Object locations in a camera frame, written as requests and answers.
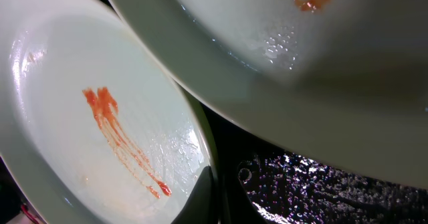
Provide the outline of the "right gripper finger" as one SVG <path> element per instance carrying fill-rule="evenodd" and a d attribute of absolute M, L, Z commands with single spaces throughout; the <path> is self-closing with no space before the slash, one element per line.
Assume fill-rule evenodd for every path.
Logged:
<path fill-rule="evenodd" d="M 215 224 L 216 196 L 211 167 L 206 166 L 172 224 Z"/>

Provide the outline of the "light blue plate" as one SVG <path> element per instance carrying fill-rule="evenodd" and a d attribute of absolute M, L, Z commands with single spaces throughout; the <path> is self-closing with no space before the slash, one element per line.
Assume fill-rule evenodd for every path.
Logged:
<path fill-rule="evenodd" d="M 107 5 L 1 0 L 1 158 L 46 223 L 172 223 L 212 143 Z"/>
<path fill-rule="evenodd" d="M 157 63 L 238 127 L 427 187 L 427 0 L 109 0 Z"/>

